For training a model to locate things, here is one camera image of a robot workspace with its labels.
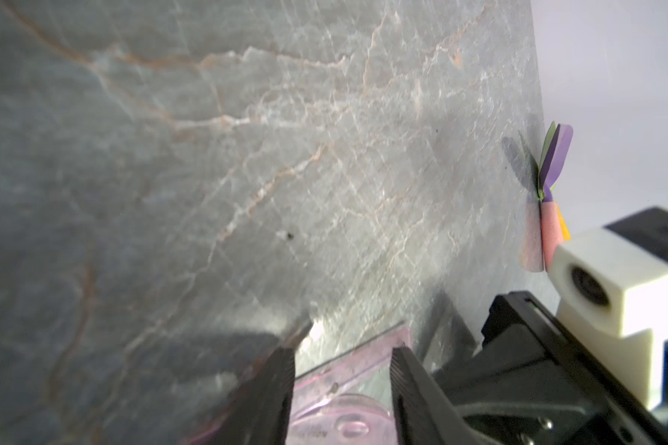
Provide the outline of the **pink triangle ruler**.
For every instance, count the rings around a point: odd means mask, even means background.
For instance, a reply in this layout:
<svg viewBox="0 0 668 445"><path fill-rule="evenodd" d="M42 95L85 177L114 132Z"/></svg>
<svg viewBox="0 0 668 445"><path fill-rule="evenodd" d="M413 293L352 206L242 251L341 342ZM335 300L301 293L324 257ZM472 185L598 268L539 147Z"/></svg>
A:
<svg viewBox="0 0 668 445"><path fill-rule="evenodd" d="M399 324L302 376L295 375L285 444L395 444L396 427L390 408L358 392L357 387L388 369L393 349L410 343L409 328ZM213 434L244 397L264 364L237 392L231 407L191 443L211 444Z"/></svg>

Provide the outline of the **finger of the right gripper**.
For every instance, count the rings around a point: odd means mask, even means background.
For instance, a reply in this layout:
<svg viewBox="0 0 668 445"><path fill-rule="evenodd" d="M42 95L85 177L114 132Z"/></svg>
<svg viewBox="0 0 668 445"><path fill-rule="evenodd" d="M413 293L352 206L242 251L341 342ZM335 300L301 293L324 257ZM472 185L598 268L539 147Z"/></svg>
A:
<svg viewBox="0 0 668 445"><path fill-rule="evenodd" d="M498 295L480 350L433 375L484 444L668 444L668 430L526 291Z"/></svg>

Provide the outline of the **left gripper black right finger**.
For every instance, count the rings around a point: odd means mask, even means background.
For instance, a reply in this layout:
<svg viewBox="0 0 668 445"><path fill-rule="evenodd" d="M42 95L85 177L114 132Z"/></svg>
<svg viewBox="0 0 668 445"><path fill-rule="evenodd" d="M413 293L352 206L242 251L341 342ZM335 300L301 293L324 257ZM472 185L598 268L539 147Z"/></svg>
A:
<svg viewBox="0 0 668 445"><path fill-rule="evenodd" d="M400 444L479 442L410 348L393 349L390 381L397 441Z"/></svg>

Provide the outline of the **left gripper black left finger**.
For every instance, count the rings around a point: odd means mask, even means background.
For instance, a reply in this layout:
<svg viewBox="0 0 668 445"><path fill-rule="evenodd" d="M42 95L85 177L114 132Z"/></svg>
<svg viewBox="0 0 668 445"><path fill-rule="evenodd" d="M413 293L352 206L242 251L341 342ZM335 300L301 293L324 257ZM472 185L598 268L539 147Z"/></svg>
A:
<svg viewBox="0 0 668 445"><path fill-rule="evenodd" d="M294 350L278 348L213 434L211 444L285 444L294 380Z"/></svg>

